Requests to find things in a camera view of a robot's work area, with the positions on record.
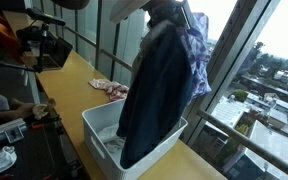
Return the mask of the orange chair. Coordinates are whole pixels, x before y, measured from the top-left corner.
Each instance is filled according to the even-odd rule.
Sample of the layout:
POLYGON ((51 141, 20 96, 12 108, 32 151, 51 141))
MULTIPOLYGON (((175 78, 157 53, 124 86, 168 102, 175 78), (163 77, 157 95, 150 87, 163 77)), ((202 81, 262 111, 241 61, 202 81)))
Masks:
POLYGON ((14 59, 19 60, 21 53, 19 51, 19 42, 13 33, 8 21, 0 13, 0 43, 6 48, 14 59))

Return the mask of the pink printed garment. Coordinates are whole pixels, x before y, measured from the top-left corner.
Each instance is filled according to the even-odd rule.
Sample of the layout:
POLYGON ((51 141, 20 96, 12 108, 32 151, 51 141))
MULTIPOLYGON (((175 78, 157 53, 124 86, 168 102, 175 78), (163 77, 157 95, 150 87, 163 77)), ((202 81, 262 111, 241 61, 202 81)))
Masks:
POLYGON ((88 84, 95 89, 104 90, 110 102, 125 99, 129 91, 127 86, 107 79, 93 79, 88 84))

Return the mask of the metal window railing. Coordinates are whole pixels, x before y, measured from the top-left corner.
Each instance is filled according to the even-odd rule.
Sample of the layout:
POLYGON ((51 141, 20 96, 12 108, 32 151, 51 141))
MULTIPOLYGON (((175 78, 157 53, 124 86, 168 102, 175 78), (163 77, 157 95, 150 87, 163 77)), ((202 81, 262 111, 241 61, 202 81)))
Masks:
POLYGON ((271 164, 273 167, 278 168, 288 175, 288 159, 283 160, 282 155, 277 155, 269 151, 267 144, 256 144, 233 127, 225 124, 222 119, 210 114, 219 103, 219 99, 224 94, 224 90, 228 88, 233 77, 236 75, 237 69, 241 65, 241 58, 246 56, 245 50, 251 48, 251 43, 254 42, 253 35, 258 35, 254 29, 245 32, 242 29, 233 31, 228 27, 224 28, 212 52, 212 67, 209 70, 209 78, 213 91, 210 95, 197 98, 193 101, 193 104, 189 106, 187 117, 193 123, 194 128, 190 129, 191 135, 186 141, 192 144, 193 140, 201 134, 205 123, 209 122, 224 133, 227 133, 233 140, 264 159, 265 168, 268 167, 268 164, 271 164))

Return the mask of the white plastic laundry basket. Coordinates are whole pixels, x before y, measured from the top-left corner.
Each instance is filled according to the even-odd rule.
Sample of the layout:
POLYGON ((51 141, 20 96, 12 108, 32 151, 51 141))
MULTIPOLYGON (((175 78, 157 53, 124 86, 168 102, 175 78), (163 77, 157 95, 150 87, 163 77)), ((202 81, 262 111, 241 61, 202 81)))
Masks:
POLYGON ((122 149, 110 152, 107 146, 113 141, 104 141, 100 136, 104 129, 118 124, 124 103, 118 100, 82 112, 84 141, 107 180, 136 180, 175 145, 187 126, 187 121, 181 118, 152 152, 124 169, 120 165, 122 149))

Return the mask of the purple patterned cloth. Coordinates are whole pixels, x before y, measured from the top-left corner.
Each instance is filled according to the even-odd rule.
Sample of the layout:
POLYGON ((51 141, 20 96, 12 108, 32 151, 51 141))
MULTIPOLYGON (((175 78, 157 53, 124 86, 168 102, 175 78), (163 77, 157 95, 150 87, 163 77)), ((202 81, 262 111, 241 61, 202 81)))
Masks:
POLYGON ((193 75, 192 99, 211 91, 207 79, 207 65, 210 60, 210 52, 207 45, 209 18, 202 12, 195 12, 193 17, 194 21, 190 29, 177 29, 177 33, 186 50, 193 75))

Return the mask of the aluminium extrusion rail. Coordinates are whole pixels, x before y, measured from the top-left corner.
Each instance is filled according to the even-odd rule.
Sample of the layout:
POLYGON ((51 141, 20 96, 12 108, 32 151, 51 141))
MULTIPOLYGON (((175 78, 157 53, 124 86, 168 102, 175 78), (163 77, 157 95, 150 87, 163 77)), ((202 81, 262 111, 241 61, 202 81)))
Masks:
POLYGON ((0 141, 7 140, 13 144, 24 138, 23 132, 27 130, 23 119, 16 119, 0 125, 0 141))

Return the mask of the white terry towel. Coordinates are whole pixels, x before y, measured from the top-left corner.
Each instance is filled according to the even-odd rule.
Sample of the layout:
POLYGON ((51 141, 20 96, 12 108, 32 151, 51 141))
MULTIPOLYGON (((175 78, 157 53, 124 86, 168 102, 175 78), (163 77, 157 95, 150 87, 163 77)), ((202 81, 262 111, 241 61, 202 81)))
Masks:
POLYGON ((99 133, 99 139, 106 146, 110 153, 115 153, 122 150, 125 144, 125 139, 117 135, 119 125, 108 126, 103 128, 99 133))

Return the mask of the black laptop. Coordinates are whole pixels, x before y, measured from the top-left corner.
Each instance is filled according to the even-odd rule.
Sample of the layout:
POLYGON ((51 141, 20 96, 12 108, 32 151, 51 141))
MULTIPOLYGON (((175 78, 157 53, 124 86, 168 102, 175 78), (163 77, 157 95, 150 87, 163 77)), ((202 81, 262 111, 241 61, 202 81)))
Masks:
POLYGON ((59 37, 53 46, 51 53, 48 56, 43 57, 42 70, 49 71, 61 69, 65 65, 72 49, 73 46, 69 42, 59 37))

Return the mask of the dark blue garment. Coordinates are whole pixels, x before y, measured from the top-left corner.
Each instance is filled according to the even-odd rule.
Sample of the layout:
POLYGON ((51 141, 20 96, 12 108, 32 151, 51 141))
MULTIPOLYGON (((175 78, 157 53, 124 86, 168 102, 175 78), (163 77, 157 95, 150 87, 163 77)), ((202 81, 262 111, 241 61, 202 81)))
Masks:
POLYGON ((148 44, 129 89, 117 135, 125 139, 120 164, 128 169, 153 151, 180 119, 192 93, 185 48, 168 21, 147 35, 148 44))

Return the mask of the red black clamp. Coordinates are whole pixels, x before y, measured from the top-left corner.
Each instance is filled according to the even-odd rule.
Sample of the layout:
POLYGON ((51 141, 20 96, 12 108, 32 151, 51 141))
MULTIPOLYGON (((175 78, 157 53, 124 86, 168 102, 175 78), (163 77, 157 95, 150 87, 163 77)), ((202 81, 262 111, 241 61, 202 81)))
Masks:
POLYGON ((30 127, 32 131, 42 131, 46 125, 50 125, 51 123, 60 122, 61 117, 59 115, 46 117, 41 120, 37 120, 31 123, 30 127))

